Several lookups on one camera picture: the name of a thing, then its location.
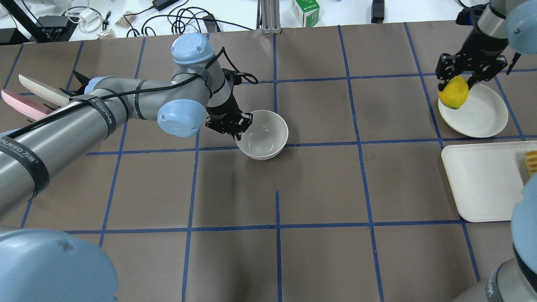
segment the yellow lemon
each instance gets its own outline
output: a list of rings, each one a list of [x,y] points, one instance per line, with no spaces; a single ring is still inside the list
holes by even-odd
[[[461,76],[456,76],[446,85],[443,91],[438,91],[442,104],[451,109],[459,109],[468,98],[468,84]]]

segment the velcro strap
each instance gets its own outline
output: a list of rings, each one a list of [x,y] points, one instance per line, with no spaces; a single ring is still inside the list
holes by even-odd
[[[94,95],[81,95],[72,97],[70,99],[71,101],[78,101],[78,102],[87,102],[95,110],[97,110],[104,118],[104,121],[106,122],[106,125],[108,126],[108,135],[106,138],[108,138],[112,133],[114,133],[116,124],[115,124],[115,117],[112,113],[112,110],[106,105],[106,103],[98,96]]]
[[[34,199],[50,183],[50,176],[43,161],[22,143],[3,136],[0,138],[0,151],[16,159],[30,173],[34,180],[35,190],[30,200]]]

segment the green and white box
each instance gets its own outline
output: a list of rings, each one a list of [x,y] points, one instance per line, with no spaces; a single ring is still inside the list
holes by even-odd
[[[292,0],[292,10],[302,27],[313,27],[319,22],[321,7],[315,0]]]

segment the tiled surface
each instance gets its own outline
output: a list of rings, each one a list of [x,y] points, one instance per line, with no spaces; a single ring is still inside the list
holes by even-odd
[[[537,138],[530,56],[485,83],[511,112],[496,137],[465,138],[438,115],[429,73],[469,30],[442,21],[211,34],[262,80],[235,87],[241,109],[286,119],[280,155],[254,161],[208,129],[180,139],[131,120],[2,223],[102,245],[120,300],[449,301],[513,252],[508,222],[460,219],[441,147]],[[0,47],[0,83],[26,92],[23,73],[65,87],[73,69],[167,81],[176,37],[29,44],[16,64],[20,47]],[[27,124],[0,110],[0,130]]]

